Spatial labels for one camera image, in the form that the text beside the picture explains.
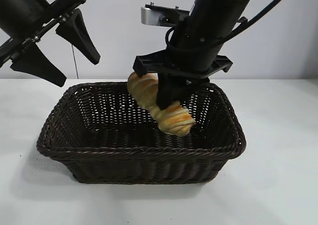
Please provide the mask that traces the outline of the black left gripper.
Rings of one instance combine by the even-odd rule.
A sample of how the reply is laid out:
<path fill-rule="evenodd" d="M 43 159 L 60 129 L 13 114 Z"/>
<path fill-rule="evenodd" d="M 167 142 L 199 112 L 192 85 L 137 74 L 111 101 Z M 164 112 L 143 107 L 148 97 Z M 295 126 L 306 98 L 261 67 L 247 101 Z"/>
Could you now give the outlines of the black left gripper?
<path fill-rule="evenodd" d="M 37 46 L 55 25 L 56 34 L 75 46 L 92 64 L 100 54 L 86 29 L 81 10 L 87 0 L 0 0 L 0 28 L 9 39 L 0 47 L 0 64 L 11 61 L 16 72 L 33 75 L 62 87 L 67 77 Z"/>

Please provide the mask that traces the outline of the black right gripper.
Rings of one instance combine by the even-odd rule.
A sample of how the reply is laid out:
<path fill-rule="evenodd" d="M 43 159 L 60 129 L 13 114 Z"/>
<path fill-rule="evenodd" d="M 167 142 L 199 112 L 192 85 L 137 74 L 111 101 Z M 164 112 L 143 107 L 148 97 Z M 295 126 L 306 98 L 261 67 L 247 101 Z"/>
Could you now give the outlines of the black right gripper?
<path fill-rule="evenodd" d="M 192 94 L 193 83 L 188 79 L 206 79 L 219 70 L 227 71 L 232 65 L 228 58 L 218 55 L 222 41 L 234 27 L 231 12 L 142 11 L 141 22 L 168 27 L 166 48 L 136 56 L 133 64 L 139 77 L 158 73 L 156 103 L 160 110 L 169 107 L 173 99 L 184 101 Z M 185 79 L 176 79 L 173 86 L 170 75 Z"/>

